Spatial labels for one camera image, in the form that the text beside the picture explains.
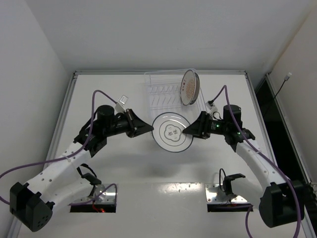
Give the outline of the white plate dark rim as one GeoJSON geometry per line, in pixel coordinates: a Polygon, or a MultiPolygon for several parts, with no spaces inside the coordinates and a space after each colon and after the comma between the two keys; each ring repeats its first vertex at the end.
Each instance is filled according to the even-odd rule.
{"type": "Polygon", "coordinates": [[[193,143],[193,136],[183,133],[189,125],[188,120],[178,113],[162,113],[152,123],[153,139],[160,148],[168,152],[183,152],[193,143]]]}

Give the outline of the orange sunburst plate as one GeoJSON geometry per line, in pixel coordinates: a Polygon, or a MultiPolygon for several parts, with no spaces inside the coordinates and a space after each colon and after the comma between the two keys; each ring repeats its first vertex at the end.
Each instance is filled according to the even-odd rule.
{"type": "Polygon", "coordinates": [[[189,69],[185,72],[180,87],[181,102],[184,106],[192,105],[198,98],[200,91],[200,78],[198,74],[189,69]]]}

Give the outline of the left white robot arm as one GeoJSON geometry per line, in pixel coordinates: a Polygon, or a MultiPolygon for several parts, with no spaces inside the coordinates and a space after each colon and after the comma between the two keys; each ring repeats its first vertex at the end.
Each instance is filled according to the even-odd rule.
{"type": "Polygon", "coordinates": [[[15,183],[9,192],[10,213],[30,231],[37,232],[53,214],[102,182],[92,173],[80,173],[80,166],[92,159],[111,136],[126,134],[129,138],[153,131],[132,109],[118,111],[110,105],[92,110],[90,120],[81,128],[60,158],[49,161],[42,172],[25,183],[15,183]]]}

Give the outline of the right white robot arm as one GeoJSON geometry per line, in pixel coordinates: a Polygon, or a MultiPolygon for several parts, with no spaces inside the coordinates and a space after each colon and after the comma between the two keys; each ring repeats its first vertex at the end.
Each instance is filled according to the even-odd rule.
{"type": "Polygon", "coordinates": [[[260,183],[255,187],[243,174],[228,175],[222,182],[227,196],[240,195],[259,210],[264,223],[274,228],[304,219],[304,185],[290,181],[281,175],[271,160],[266,160],[258,151],[255,136],[242,126],[241,108],[237,105],[223,107],[223,119],[213,120],[202,111],[184,134],[208,139],[211,134],[223,135],[226,143],[252,170],[260,183]]]}

